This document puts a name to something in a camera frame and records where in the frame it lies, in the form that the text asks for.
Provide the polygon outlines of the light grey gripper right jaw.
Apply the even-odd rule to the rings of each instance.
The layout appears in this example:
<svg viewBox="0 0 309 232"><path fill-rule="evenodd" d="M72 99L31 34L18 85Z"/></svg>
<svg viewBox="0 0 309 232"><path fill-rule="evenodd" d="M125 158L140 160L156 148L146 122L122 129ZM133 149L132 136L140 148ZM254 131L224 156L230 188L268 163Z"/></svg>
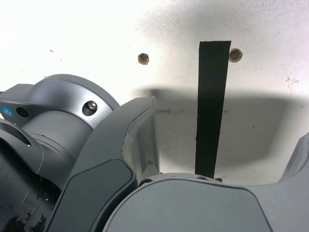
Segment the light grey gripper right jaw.
<svg viewBox="0 0 309 232"><path fill-rule="evenodd" d="M301 137L279 182L234 186L166 178L128 195L106 232L306 232L309 137Z"/></svg>

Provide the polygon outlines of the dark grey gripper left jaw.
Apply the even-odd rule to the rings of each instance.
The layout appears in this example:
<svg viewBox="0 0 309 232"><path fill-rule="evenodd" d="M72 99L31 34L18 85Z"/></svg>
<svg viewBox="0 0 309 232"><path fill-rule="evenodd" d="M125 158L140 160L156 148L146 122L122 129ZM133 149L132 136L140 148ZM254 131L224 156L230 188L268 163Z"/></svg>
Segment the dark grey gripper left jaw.
<svg viewBox="0 0 309 232"><path fill-rule="evenodd" d="M160 173L154 97L133 99L91 133L46 227L48 232L100 232L139 183Z"/></svg>

